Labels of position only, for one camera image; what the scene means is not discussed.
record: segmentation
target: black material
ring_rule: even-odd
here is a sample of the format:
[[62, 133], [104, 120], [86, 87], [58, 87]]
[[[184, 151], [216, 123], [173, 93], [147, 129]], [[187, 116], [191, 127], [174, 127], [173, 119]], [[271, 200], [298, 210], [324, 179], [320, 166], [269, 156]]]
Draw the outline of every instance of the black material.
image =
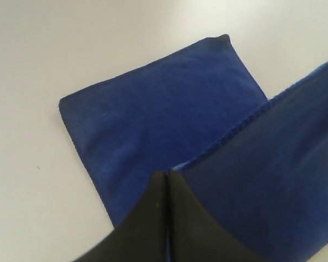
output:
[[152, 175], [142, 198], [113, 232], [75, 262], [265, 262], [221, 228], [181, 173]]
[[164, 262], [166, 176], [155, 172], [140, 201], [108, 237], [75, 262]]
[[216, 223], [179, 172], [168, 181], [172, 262], [265, 262]]

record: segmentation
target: tabletop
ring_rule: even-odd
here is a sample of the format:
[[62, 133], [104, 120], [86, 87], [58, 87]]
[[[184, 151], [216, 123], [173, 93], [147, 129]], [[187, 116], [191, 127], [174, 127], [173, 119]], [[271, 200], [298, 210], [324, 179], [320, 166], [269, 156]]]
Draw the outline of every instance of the tabletop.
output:
[[60, 98], [224, 33], [272, 97], [328, 61], [328, 0], [0, 0], [0, 262], [71, 261], [112, 230]]

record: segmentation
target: white surface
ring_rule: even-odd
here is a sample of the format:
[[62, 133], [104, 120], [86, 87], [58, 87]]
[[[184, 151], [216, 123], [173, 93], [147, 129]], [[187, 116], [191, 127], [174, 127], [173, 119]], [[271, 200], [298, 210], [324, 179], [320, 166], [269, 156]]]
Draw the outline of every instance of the white surface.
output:
[[328, 60], [328, 0], [0, 0], [0, 262], [71, 261], [112, 229], [58, 100], [223, 33], [273, 96]]

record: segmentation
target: folded blue fabric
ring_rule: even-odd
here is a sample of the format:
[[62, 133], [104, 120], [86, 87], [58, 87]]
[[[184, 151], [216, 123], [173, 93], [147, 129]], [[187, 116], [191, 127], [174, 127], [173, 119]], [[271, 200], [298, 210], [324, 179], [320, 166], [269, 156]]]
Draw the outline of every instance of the folded blue fabric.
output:
[[216, 221], [269, 261], [328, 243], [328, 63], [180, 168]]
[[187, 162], [267, 101], [228, 35], [60, 101], [60, 112], [114, 225], [151, 173]]

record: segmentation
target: white table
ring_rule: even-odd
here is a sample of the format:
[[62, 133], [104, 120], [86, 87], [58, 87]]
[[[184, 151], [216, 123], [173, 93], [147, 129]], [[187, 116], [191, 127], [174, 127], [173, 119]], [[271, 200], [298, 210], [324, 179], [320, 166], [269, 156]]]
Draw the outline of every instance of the white table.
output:
[[0, 0], [0, 262], [71, 261], [112, 229], [59, 99], [223, 33], [271, 97], [328, 60], [328, 0]]

